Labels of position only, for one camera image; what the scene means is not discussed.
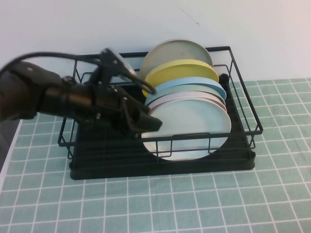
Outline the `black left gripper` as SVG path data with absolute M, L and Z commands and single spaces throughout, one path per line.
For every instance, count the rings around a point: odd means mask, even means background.
M 91 106 L 95 114 L 90 125 L 96 131 L 111 128 L 124 136 L 156 132 L 162 121 L 148 115 L 150 108 L 129 95 L 122 87 L 90 85 Z

